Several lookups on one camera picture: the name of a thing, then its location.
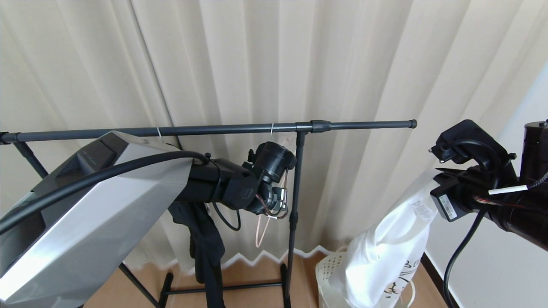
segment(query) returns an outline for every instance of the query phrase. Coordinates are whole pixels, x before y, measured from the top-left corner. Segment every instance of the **black garment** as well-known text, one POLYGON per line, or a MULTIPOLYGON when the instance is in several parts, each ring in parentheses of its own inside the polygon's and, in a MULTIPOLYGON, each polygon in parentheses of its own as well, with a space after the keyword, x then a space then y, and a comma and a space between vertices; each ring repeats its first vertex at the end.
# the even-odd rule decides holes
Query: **black garment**
POLYGON ((204 284, 207 306, 224 308, 221 257, 225 254, 225 246, 206 206, 198 202, 175 201, 168 210, 174 223, 189 227, 190 256, 196 261, 196 280, 204 284))

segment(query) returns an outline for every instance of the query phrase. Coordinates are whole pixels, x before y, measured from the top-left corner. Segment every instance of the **curtain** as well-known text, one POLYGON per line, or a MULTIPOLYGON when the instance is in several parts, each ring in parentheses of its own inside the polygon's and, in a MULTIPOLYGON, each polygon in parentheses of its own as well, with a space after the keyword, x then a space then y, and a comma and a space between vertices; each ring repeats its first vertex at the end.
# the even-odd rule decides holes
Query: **curtain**
MULTIPOLYGON (((1 130, 417 119, 307 136, 296 247, 334 250, 436 167, 440 132, 466 118, 501 130, 548 58, 547 15, 545 0, 1 1, 1 130)), ((295 149, 293 134, 274 138, 295 149)), ((163 141, 242 163, 269 139, 163 141)), ((29 145, 52 171, 88 142, 29 145)), ((39 177, 13 146, 0 151, 5 212, 39 177)), ((255 215, 240 232, 213 217, 225 261, 287 250, 287 219, 256 248, 255 215)), ((188 247, 165 213, 127 262, 188 270, 188 247)))

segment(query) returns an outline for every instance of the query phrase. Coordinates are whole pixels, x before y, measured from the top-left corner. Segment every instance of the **barcode label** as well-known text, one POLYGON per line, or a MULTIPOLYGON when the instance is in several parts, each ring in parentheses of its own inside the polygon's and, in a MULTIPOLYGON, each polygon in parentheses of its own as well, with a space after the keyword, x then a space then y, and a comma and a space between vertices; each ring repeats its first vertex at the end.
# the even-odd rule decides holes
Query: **barcode label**
POLYGON ((432 210, 430 210, 422 200, 415 201, 411 204, 415 209, 415 213, 423 220, 429 221, 432 219, 432 210))
POLYGON ((446 210, 447 217, 449 217, 449 219, 455 219, 456 212, 453 208, 453 205, 451 204, 451 201, 449 201, 449 197, 447 197, 447 195, 443 195, 439 197, 439 201, 442 203, 443 208, 446 210))

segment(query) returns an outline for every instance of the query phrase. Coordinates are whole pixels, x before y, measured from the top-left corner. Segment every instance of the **laundry basket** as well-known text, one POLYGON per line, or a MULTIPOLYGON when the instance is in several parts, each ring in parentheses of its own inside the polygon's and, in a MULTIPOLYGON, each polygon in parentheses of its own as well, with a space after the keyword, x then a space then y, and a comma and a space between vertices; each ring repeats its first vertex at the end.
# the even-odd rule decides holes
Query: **laundry basket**
MULTIPOLYGON (((316 282, 318 283, 318 303, 319 308, 351 308, 346 303, 344 296, 329 285, 329 276, 340 266, 346 252, 333 253, 323 258, 316 264, 316 282)), ((411 285, 413 295, 409 303, 404 304, 402 298, 399 299, 395 308, 410 307, 415 299, 415 285, 411 285)))

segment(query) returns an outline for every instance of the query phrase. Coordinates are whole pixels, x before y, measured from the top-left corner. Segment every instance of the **white wall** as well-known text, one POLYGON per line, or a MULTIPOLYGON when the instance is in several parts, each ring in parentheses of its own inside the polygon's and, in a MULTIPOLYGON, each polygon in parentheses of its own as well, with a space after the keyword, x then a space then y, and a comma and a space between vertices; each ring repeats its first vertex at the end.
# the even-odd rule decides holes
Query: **white wall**
MULTIPOLYGON (((508 152, 518 154, 519 174, 523 126, 548 118, 548 64, 497 140, 508 152)), ((475 215, 449 223, 438 217, 431 228, 427 254, 445 271, 455 248, 468 232, 475 215)), ((548 252, 507 233, 485 219, 457 259, 450 277, 453 296, 461 308, 547 307, 548 252)))

